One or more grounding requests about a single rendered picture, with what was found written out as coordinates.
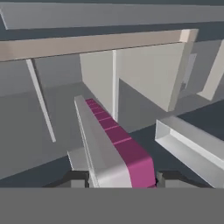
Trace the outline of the narrow beige cabinet panel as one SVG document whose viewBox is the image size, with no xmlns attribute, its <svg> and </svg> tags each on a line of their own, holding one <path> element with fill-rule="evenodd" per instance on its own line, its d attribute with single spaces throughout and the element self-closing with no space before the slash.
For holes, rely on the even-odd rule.
<svg viewBox="0 0 224 224">
<path fill-rule="evenodd" d="M 213 62 L 211 71 L 206 80 L 206 84 L 199 96 L 211 101 L 224 75 L 224 39 L 220 43 L 220 48 Z"/>
</svg>

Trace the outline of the grey freezer door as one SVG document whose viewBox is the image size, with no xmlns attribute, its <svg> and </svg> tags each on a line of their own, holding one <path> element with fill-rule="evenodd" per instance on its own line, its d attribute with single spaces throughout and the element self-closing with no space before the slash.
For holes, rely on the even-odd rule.
<svg viewBox="0 0 224 224">
<path fill-rule="evenodd" d="M 0 2 L 8 30 L 224 22 L 224 6 Z"/>
</svg>

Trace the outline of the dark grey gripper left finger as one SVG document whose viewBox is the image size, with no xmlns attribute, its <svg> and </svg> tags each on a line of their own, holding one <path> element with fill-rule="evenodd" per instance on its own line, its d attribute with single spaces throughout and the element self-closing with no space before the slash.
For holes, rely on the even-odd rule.
<svg viewBox="0 0 224 224">
<path fill-rule="evenodd" d="M 45 187 L 56 187 L 60 186 L 71 180 L 83 180 L 85 187 L 89 188 L 89 171 L 68 171 L 63 178 L 58 179 L 50 184 L 45 185 Z"/>
</svg>

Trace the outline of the magenta and grey ice cube tray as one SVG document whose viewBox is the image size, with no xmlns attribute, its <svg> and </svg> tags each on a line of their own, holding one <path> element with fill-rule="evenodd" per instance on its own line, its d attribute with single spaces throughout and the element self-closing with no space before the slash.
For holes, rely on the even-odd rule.
<svg viewBox="0 0 224 224">
<path fill-rule="evenodd" d="M 67 155 L 85 186 L 154 188 L 152 157 L 93 99 L 74 98 L 83 146 Z"/>
</svg>

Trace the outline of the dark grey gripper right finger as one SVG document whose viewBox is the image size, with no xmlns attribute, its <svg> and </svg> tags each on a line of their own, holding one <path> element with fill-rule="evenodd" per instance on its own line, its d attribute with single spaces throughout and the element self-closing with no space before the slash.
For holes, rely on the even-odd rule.
<svg viewBox="0 0 224 224">
<path fill-rule="evenodd" d="M 158 171 L 156 183 L 160 188 L 210 188 L 210 185 L 191 180 L 178 171 Z"/>
</svg>

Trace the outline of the silver open freezer drawer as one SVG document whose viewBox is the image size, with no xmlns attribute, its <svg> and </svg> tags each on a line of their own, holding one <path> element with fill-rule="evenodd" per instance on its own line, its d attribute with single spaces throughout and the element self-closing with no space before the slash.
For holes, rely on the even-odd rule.
<svg viewBox="0 0 224 224">
<path fill-rule="evenodd" d="M 170 116 L 156 120 L 155 141 L 213 188 L 224 188 L 224 141 Z"/>
</svg>

